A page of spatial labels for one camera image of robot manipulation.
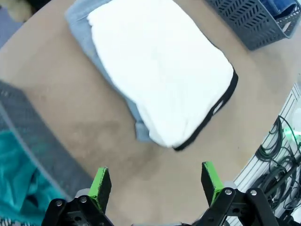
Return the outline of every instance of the gray fabric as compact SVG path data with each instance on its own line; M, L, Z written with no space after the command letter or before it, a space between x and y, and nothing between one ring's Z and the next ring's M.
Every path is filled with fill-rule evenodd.
M138 112L136 104L127 98L120 90L115 87L108 73L106 72L100 58L97 55L94 43L92 41L91 26L87 16L94 9L110 2L111 0L77 0L65 13L65 18L69 23L71 33L79 43L83 52L94 63L107 82L126 100L127 105L136 120L136 138L141 142L152 142L149 137L149 130L144 125L143 120Z

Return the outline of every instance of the beige table surface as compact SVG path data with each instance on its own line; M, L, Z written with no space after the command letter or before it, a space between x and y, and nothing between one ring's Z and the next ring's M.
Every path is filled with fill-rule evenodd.
M0 50L0 79L26 92L90 175L109 167L107 214L116 225L193 221L207 208L201 162L213 161L222 180L233 180L283 106L300 68L301 29L290 40L250 52L203 0L177 0L225 53L239 81L197 140L175 153L135 140L125 102L68 29L63 14L72 2L52 0L21 27Z

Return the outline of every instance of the floor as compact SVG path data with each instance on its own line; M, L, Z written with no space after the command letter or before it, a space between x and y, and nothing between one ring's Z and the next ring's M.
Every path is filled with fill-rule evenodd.
M14 22L4 8L0 8L0 48L22 26L22 23Z

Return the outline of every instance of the screw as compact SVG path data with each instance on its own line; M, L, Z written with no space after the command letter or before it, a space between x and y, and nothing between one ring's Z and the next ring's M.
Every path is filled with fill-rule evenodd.
M79 200L81 203L85 203L87 201L87 198L86 197L82 197L80 200Z
M230 189L227 189L227 190L225 191L225 193L226 193L227 195L231 195L231 194L232 194L232 191L231 191Z
M257 195L257 192L255 190L252 190L251 195Z
M56 205L57 205L57 206L61 206L62 204L63 204L63 202L62 202L61 200L56 201Z

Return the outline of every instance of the wire bundle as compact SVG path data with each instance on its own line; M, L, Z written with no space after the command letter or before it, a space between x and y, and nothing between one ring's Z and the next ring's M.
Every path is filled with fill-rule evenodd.
M290 148L282 146L284 138L281 120L288 125L294 135L293 129L286 119L282 116L278 116L273 127L276 128L275 131L270 132L270 134L277 133L277 140L269 148L264 148L260 145L255 154L259 160L269 162L269 172L261 175L252 185L252 187L259 187L263 190L273 211L275 211L283 202L284 209L294 210L299 207L298 203L301 200L301 175L299 175L297 181L297 168L301 163L301 156L296 159ZM301 153L295 136L294 140L297 145L297 151ZM276 161L275 158L283 149L285 149L289 155ZM296 195L292 197L294 189L298 189L298 191ZM285 201L288 197L290 197L291 201L286 203Z

